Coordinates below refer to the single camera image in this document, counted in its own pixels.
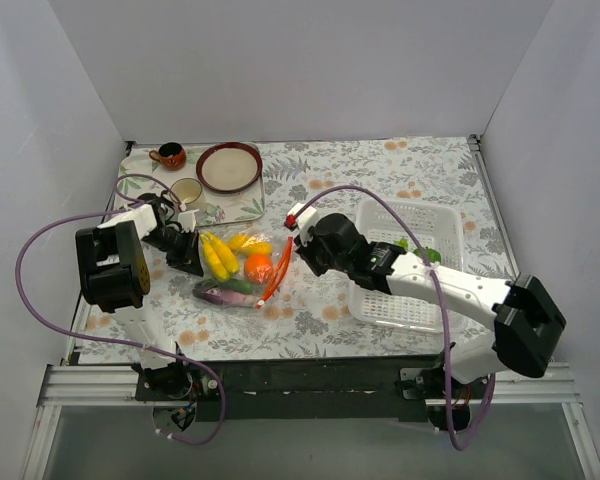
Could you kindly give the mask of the yellow fake banana bunch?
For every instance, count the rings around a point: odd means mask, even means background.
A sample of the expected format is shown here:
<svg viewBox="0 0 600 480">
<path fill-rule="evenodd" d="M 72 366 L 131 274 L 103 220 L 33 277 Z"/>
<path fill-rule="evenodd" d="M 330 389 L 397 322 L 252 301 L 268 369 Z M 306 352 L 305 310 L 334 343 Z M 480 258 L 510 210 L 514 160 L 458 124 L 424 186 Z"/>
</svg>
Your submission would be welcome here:
<svg viewBox="0 0 600 480">
<path fill-rule="evenodd" d="M 201 241 L 204 258 L 217 280 L 226 282 L 239 272 L 239 261 L 224 241 L 210 232 L 203 232 Z"/>
</svg>

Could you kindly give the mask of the clear zip top bag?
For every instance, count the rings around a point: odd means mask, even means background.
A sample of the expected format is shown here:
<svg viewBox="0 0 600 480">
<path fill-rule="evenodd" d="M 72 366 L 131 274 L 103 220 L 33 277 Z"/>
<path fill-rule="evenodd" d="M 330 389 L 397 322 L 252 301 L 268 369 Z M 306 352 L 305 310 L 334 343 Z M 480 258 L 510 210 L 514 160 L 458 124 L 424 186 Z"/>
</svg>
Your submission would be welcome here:
<svg viewBox="0 0 600 480">
<path fill-rule="evenodd" d="M 272 246 L 272 249 L 273 249 L 272 253 L 269 255 L 273 261 L 273 266 L 274 266 L 274 273 L 273 273 L 270 281 L 268 283 L 265 283 L 262 285 L 256 285 L 256 284 L 252 283 L 254 285 L 254 292 L 251 295 L 257 296 L 259 298 L 259 302 L 254 307 L 249 307 L 249 308 L 260 309 L 265 305 L 265 303 L 268 300 L 270 300 L 274 296 L 274 294 L 277 291 L 279 291 L 279 289 L 284 281 L 284 278 L 285 278 L 285 276 L 288 272 L 288 269 L 291 265 L 293 239 L 290 236 L 287 236 L 287 237 L 273 236 L 273 235 L 269 235 L 269 234 L 266 234 L 261 231 L 253 230 L 253 229 L 242 230 L 242 231 L 231 231 L 223 236 L 219 236 L 216 234 L 213 234 L 213 235 L 220 238 L 222 241 L 224 241 L 227 244 L 229 242 L 229 240 L 237 234 L 246 234 L 246 235 L 250 235 L 250 236 L 255 236 L 261 240 L 268 242 Z M 204 258 L 202 241 L 201 241 L 200 252 L 201 252 L 201 256 L 202 256 L 203 269 L 204 269 L 205 275 L 199 282 L 197 282 L 194 285 L 193 289 L 199 288 L 199 287 L 210 287 L 210 286 L 220 287 L 219 284 L 221 282 L 215 278 L 215 276 L 213 275 L 210 267 L 207 265 L 207 262 Z M 239 261 L 240 270 L 232 278 L 240 278 L 240 279 L 247 280 L 246 277 L 244 276 L 243 267 L 244 267 L 244 262 L 248 256 L 237 253 L 237 252 L 233 252 L 233 253 L 235 254 L 235 256 L 237 257 L 237 259 Z"/>
</svg>

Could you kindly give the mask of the small green fake cucumber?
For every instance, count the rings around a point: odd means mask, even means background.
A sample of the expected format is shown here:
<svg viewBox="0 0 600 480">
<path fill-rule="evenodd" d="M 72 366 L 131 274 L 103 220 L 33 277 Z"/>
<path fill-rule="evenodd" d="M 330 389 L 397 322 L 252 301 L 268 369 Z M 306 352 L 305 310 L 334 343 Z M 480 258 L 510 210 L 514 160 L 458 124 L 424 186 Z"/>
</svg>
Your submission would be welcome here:
<svg viewBox="0 0 600 480">
<path fill-rule="evenodd" d="M 249 281 L 240 278 L 231 278 L 226 282 L 221 282 L 219 286 L 246 295 L 251 295 L 254 292 L 254 285 Z"/>
</svg>

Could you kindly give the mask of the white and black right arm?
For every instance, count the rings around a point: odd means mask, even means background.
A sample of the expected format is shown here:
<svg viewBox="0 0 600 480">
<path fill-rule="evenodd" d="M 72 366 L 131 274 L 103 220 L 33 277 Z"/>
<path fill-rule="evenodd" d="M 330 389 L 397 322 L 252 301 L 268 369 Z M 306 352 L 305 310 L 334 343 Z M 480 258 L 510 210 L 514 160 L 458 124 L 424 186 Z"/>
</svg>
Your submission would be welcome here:
<svg viewBox="0 0 600 480">
<path fill-rule="evenodd" d="M 538 379 L 545 375 L 566 320 L 533 275 L 515 280 L 464 273 L 385 242 L 369 242 L 343 214 L 320 217 L 312 207 L 288 215 L 286 226 L 299 233 L 297 254 L 311 271 L 347 275 L 349 310 L 359 321 L 396 326 L 415 301 L 470 318 L 489 329 L 472 342 L 450 343 L 434 364 L 408 369 L 401 383 L 407 397 L 455 397 L 476 380 L 510 370 Z"/>
</svg>

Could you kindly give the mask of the dark purple fake eggplant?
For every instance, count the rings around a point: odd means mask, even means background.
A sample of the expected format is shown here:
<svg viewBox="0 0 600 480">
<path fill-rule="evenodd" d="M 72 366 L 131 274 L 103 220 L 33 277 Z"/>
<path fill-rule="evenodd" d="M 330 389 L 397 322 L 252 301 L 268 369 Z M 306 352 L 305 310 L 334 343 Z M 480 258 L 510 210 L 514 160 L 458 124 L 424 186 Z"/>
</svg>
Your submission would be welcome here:
<svg viewBox="0 0 600 480">
<path fill-rule="evenodd" d="M 216 306 L 221 307 L 254 307 L 259 298 L 250 294 L 243 294 L 229 289 L 223 289 L 217 286 L 199 287 L 193 289 L 193 295 L 200 300 L 204 300 Z"/>
</svg>

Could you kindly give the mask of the orange fake fruit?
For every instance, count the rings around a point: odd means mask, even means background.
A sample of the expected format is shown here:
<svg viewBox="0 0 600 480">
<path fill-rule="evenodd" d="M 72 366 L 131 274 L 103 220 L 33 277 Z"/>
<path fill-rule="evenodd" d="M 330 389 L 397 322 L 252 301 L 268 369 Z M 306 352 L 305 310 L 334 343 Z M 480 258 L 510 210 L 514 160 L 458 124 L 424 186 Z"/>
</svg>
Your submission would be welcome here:
<svg viewBox="0 0 600 480">
<path fill-rule="evenodd" d="M 253 284 L 268 283 L 274 273 L 273 261 L 266 254 L 249 255 L 244 262 L 243 272 L 246 279 Z"/>
</svg>

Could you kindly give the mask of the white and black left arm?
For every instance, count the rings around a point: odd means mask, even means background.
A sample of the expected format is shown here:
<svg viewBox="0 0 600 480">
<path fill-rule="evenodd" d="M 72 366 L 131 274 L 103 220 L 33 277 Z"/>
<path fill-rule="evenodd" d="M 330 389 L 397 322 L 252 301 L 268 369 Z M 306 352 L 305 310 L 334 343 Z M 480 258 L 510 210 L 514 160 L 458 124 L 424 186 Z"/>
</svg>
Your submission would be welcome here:
<svg viewBox="0 0 600 480">
<path fill-rule="evenodd" d="M 179 220 L 178 207 L 164 194 L 143 194 L 141 205 L 110 220 L 76 232 L 81 293 L 90 305 L 114 316 L 129 340 L 139 343 L 134 371 L 146 387 L 173 400 L 193 394 L 194 380 L 184 362 L 172 358 L 181 350 L 157 318 L 144 307 L 151 279 L 142 244 L 165 254 L 169 267 L 201 277 L 199 233 L 193 212 Z"/>
</svg>

